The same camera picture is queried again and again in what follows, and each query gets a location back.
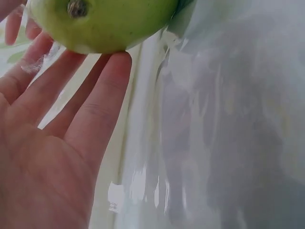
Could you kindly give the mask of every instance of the apple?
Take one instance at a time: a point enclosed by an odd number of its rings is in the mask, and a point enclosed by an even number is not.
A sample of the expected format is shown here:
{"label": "apple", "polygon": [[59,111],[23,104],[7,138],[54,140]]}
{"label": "apple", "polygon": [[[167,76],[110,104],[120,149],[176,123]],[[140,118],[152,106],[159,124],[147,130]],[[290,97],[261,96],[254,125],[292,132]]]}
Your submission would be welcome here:
{"label": "apple", "polygon": [[125,51],[164,27],[178,0],[30,0],[29,14],[55,41],[82,53]]}

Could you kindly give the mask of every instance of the apple skin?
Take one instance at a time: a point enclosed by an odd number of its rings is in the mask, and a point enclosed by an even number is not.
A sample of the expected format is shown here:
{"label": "apple skin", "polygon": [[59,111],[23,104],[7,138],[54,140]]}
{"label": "apple skin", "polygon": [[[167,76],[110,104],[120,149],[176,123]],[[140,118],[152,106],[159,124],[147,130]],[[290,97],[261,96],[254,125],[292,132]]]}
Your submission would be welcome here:
{"label": "apple skin", "polygon": [[68,13],[71,0],[30,0],[30,16],[68,50],[89,53],[125,51],[164,27],[178,0],[80,0],[86,15]]}

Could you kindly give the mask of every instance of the knuckle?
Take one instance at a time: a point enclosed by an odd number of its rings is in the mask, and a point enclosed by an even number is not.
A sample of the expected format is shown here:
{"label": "knuckle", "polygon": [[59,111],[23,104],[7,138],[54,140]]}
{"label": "knuckle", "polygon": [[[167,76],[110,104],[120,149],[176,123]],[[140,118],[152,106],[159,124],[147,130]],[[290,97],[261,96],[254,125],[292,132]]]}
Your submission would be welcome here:
{"label": "knuckle", "polygon": [[108,87],[112,91],[125,92],[127,85],[125,82],[120,82],[113,79],[102,79],[102,84]]}
{"label": "knuckle", "polygon": [[15,88],[15,91],[18,94],[22,94],[24,92],[20,79],[18,79],[18,77],[15,74],[10,74],[8,76],[8,79],[10,80],[12,86]]}
{"label": "knuckle", "polygon": [[101,124],[109,129],[113,129],[116,124],[116,119],[109,109],[97,104],[86,104],[84,110],[89,114],[101,121]]}

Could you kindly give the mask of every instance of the plastic wrap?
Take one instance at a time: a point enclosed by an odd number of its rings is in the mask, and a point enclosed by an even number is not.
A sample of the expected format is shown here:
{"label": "plastic wrap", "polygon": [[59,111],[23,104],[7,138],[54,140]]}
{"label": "plastic wrap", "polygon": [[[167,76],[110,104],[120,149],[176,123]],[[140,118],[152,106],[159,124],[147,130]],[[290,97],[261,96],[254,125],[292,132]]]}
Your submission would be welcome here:
{"label": "plastic wrap", "polygon": [[304,11],[194,0],[143,43],[91,229],[305,228]]}

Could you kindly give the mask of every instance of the green leaf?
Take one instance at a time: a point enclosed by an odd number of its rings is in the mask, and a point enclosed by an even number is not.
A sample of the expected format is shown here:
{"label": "green leaf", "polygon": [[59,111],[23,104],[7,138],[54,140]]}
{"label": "green leaf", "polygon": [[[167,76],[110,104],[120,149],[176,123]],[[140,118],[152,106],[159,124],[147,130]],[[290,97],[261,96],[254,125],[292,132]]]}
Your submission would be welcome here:
{"label": "green leaf", "polygon": [[20,60],[23,57],[24,53],[25,53],[25,50],[23,50],[21,52],[14,53],[13,55],[11,55],[8,58],[6,63],[16,63],[18,60]]}

